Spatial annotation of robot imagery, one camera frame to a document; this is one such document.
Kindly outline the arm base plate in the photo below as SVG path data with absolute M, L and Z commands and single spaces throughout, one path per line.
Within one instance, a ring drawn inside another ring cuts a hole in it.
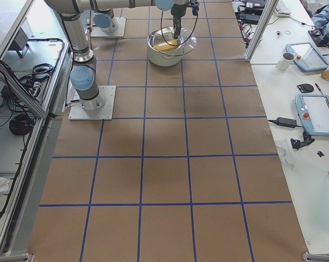
M 125 33 L 125 17 L 94 16 L 92 38 L 123 38 Z
M 74 94 L 76 102 L 71 103 L 69 120 L 71 121 L 98 121 L 112 120 L 116 86 L 98 86 L 99 94 L 92 100 L 80 99 L 77 92 Z

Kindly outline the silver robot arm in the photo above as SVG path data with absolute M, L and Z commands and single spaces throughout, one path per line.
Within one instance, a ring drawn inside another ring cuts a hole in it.
M 96 11 L 93 15 L 93 22 L 107 34 L 113 33 L 118 27 L 113 9 Z
M 189 7 L 188 1 L 46 1 L 57 12 L 68 42 L 74 54 L 75 68 L 70 81 L 76 89 L 82 108 L 86 111 L 99 110 L 105 105 L 96 81 L 96 58 L 83 30 L 80 14 L 86 10 L 104 14 L 114 8 L 136 8 L 156 6 L 162 11 L 171 10 L 174 19 L 175 36 L 181 31 L 181 18 Z

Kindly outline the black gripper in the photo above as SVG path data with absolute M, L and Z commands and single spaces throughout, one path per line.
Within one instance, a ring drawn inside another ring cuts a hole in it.
M 188 4 L 174 4 L 171 8 L 171 15 L 173 16 L 174 39 L 177 39 L 181 34 L 181 18 L 186 14 Z

